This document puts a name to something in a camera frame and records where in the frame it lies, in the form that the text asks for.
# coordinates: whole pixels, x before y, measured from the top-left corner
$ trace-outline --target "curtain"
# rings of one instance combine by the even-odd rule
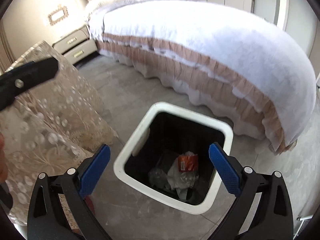
[[[7,36],[4,32],[3,22],[0,20],[0,74],[1,72],[4,73],[14,60]]]

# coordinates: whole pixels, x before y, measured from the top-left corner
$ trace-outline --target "nightstand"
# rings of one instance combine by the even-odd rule
[[[97,51],[94,40],[89,39],[87,26],[83,26],[68,35],[61,37],[52,47],[62,54],[71,64]]]

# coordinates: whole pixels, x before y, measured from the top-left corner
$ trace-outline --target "metal stand leg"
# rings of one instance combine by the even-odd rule
[[[312,219],[313,215],[307,216],[307,217],[298,217],[297,221],[301,221],[301,224],[295,234],[293,234],[293,239],[296,239],[296,237],[299,235],[299,233],[302,231],[303,225],[305,222],[309,222]]]

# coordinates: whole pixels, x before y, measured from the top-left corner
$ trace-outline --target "nightstand drawer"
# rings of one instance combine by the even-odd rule
[[[53,45],[53,48],[59,53],[63,54],[67,50],[75,47],[82,41],[87,40],[87,34],[82,30],[77,30],[68,36],[64,37],[61,41],[58,41]]]
[[[97,51],[96,43],[94,40],[88,40],[68,51],[64,56],[71,64],[74,64],[95,51]]]

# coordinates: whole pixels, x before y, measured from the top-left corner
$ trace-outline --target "orange wrapper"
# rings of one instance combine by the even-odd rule
[[[198,167],[198,155],[180,155],[178,157],[178,168],[180,172],[197,171]]]

